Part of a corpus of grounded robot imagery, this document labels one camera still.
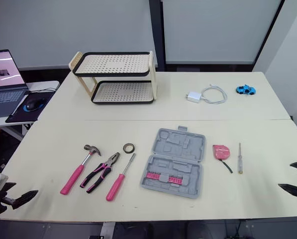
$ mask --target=hammer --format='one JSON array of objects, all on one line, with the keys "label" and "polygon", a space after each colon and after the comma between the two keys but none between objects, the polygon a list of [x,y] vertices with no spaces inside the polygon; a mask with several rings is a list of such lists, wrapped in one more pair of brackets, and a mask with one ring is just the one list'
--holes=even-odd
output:
[{"label": "hammer", "polygon": [[71,188],[73,187],[74,183],[76,182],[76,180],[79,178],[80,174],[83,172],[84,170],[84,165],[87,163],[87,161],[89,160],[89,158],[95,154],[98,153],[98,155],[100,156],[100,151],[98,148],[96,148],[95,146],[89,146],[88,144],[84,145],[84,149],[89,151],[89,154],[86,156],[86,158],[83,160],[83,163],[81,165],[78,166],[78,168],[74,171],[74,173],[71,175],[70,179],[68,180],[68,182],[65,184],[65,186],[62,188],[62,190],[60,191],[61,194],[63,195],[67,195],[69,193],[69,191],[71,190]]}]

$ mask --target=gray tool case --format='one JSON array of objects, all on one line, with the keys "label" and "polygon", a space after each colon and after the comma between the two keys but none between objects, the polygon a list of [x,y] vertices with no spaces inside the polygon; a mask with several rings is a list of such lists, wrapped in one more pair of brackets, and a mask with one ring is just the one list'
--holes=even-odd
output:
[{"label": "gray tool case", "polygon": [[200,194],[205,136],[161,128],[146,164],[141,185],[144,188],[197,198]]}]

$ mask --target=white wall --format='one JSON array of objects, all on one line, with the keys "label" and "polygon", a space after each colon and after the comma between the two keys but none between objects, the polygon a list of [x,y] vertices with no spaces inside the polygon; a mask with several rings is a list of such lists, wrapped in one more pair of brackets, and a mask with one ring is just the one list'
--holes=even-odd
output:
[{"label": "white wall", "polygon": [[297,17],[265,75],[297,124]]},{"label": "white wall", "polygon": [[296,17],[297,0],[286,0],[253,71],[267,71]]},{"label": "white wall", "polygon": [[154,51],[149,1],[0,0],[0,49],[31,69],[67,67],[77,51]]},{"label": "white wall", "polygon": [[166,62],[252,64],[280,0],[163,0]]}]

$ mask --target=laptop keyboard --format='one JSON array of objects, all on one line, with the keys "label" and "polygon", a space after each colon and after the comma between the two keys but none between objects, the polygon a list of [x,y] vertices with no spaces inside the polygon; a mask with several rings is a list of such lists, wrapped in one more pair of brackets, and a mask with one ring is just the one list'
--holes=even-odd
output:
[{"label": "laptop keyboard", "polygon": [[14,102],[22,96],[23,90],[21,91],[8,91],[0,92],[0,103]]}]

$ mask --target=pink hammer handle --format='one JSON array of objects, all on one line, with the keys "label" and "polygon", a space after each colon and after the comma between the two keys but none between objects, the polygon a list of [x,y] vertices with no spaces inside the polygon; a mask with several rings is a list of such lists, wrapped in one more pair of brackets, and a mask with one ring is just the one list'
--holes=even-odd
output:
[{"label": "pink hammer handle", "polygon": [[106,196],[106,200],[108,201],[112,201],[115,197],[115,195],[117,194],[123,180],[125,178],[124,174],[120,174],[118,176],[118,178],[116,179],[116,181],[114,182],[113,186],[110,188],[110,191],[108,192],[107,196]]},{"label": "pink hammer handle", "polygon": [[69,193],[69,191],[71,190],[71,188],[73,187],[75,181],[79,178],[80,174],[82,173],[84,169],[84,165],[80,165],[75,171],[74,173],[71,175],[70,179],[68,180],[68,182],[66,183],[66,185],[62,188],[62,190],[60,191],[61,194],[63,195],[67,195]]}]

